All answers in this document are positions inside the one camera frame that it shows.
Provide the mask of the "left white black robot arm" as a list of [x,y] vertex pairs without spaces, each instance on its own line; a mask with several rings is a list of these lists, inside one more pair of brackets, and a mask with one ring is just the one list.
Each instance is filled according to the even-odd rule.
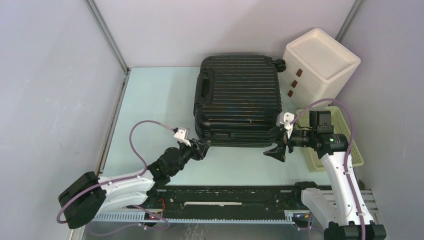
[[190,145],[167,148],[147,169],[120,176],[86,172],[58,196],[61,210],[56,220],[77,229],[115,209],[141,205],[153,208],[158,202],[157,189],[169,183],[189,160],[203,160],[210,146],[207,141],[192,139]]

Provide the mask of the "black ribbed hard-shell suitcase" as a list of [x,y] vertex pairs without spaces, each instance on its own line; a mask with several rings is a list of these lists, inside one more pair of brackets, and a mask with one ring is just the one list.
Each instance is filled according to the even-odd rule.
[[211,55],[200,64],[193,104],[197,136],[214,147],[271,146],[282,112],[285,60],[266,55]]

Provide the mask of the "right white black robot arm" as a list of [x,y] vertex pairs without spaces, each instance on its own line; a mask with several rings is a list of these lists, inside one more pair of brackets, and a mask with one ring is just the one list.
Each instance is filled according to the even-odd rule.
[[368,210],[354,174],[352,140],[334,132],[328,110],[310,111],[307,129],[295,129],[294,120],[289,112],[278,115],[272,129],[278,133],[278,144],[263,154],[284,162],[286,152],[292,153],[295,147],[313,149],[328,175],[335,203],[328,202],[317,187],[307,187],[291,194],[291,204],[311,211],[326,240],[384,240],[386,229]]

